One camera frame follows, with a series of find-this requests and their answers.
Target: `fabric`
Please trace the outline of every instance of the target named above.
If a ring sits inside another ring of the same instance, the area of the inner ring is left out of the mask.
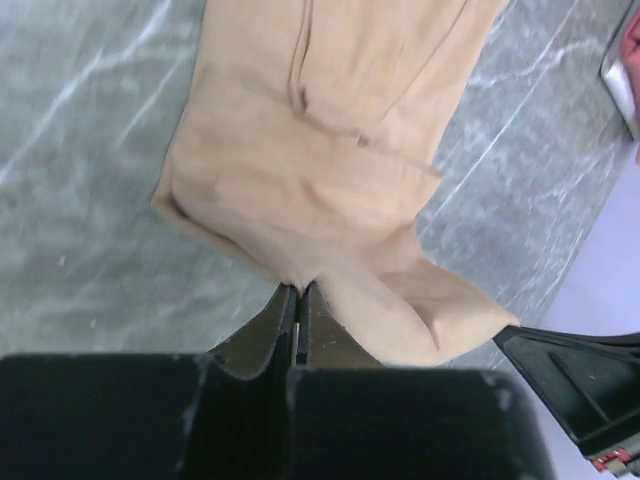
[[[387,365],[516,320],[423,255],[431,158],[505,0],[209,0],[153,204],[300,290]]]
[[[640,124],[640,11],[636,12],[620,42],[620,56],[627,71],[636,105],[636,122]],[[640,150],[636,155],[640,165]]]

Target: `marble table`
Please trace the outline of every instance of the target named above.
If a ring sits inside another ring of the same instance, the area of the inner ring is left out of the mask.
[[[598,69],[630,0],[512,0],[438,150],[427,254],[539,325],[628,149]],[[273,287],[149,206],[204,0],[0,2],[0,354],[200,351]],[[452,362],[496,368],[492,344]]]

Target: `red component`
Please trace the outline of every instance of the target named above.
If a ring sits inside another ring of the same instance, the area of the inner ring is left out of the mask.
[[[616,458],[625,465],[631,461],[631,455],[629,455],[624,448],[617,448],[613,452],[607,453],[596,460],[591,460],[591,464],[596,467],[596,470],[602,473],[607,471],[607,463]]]

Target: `fabric fold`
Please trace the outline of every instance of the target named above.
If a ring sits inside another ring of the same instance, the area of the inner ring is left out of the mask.
[[[478,346],[515,318],[429,262],[414,220],[503,3],[209,0],[153,204],[275,282],[316,280],[383,363]]]

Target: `beige cloth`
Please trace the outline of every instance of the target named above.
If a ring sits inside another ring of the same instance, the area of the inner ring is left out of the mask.
[[[435,365],[516,320],[423,255],[430,167],[506,0],[209,0],[153,198],[274,281],[318,281],[374,357]]]

